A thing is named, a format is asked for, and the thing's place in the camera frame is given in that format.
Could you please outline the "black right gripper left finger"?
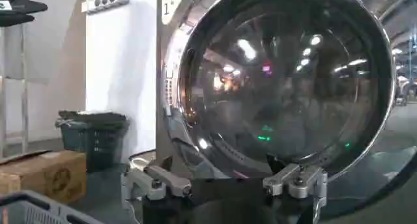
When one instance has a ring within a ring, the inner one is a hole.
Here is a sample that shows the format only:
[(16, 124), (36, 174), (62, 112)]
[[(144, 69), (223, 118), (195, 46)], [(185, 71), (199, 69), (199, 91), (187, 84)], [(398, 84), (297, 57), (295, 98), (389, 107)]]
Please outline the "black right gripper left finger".
[(174, 175), (143, 156), (130, 159), (123, 173), (123, 199), (131, 201), (145, 196), (151, 201), (164, 199), (170, 193), (175, 197), (189, 197), (192, 184), (186, 178)]

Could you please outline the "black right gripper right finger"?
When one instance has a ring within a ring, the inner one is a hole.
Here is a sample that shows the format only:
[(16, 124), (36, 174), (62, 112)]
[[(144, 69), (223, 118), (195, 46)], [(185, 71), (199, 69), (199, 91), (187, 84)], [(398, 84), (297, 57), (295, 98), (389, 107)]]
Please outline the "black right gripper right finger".
[(295, 199), (305, 199), (312, 195), (318, 200), (326, 200), (328, 173), (323, 168), (297, 163), (284, 164), (269, 154), (266, 160), (273, 175), (264, 178), (262, 185), (269, 195), (281, 195), (286, 189)]

